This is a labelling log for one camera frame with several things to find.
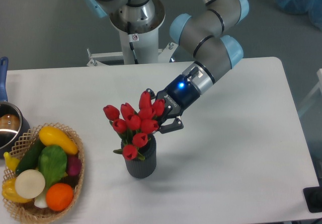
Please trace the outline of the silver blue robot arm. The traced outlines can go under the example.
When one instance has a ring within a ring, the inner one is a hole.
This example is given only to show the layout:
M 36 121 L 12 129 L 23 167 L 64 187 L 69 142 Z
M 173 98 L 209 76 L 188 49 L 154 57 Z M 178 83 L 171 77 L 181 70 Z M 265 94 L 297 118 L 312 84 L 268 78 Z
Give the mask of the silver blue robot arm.
M 159 0 L 84 0 L 99 18 L 109 17 L 118 30 L 125 64 L 155 63 L 158 30 L 165 19 Z M 183 128 L 183 112 L 243 58 L 240 44 L 226 31 L 249 12 L 248 0 L 203 0 L 206 11 L 193 18 L 177 16 L 170 26 L 174 43 L 194 62 L 152 99 L 163 99 L 156 124 L 146 121 L 148 132 L 167 133 Z

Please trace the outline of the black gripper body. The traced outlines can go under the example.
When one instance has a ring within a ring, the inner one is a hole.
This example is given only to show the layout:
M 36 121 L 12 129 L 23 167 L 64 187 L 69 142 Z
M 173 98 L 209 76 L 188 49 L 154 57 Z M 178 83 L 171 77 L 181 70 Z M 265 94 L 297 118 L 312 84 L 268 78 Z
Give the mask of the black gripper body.
M 190 81 L 191 74 L 180 74 L 156 95 L 157 100 L 165 101 L 165 110 L 159 122 L 181 116 L 200 96 L 198 89 Z

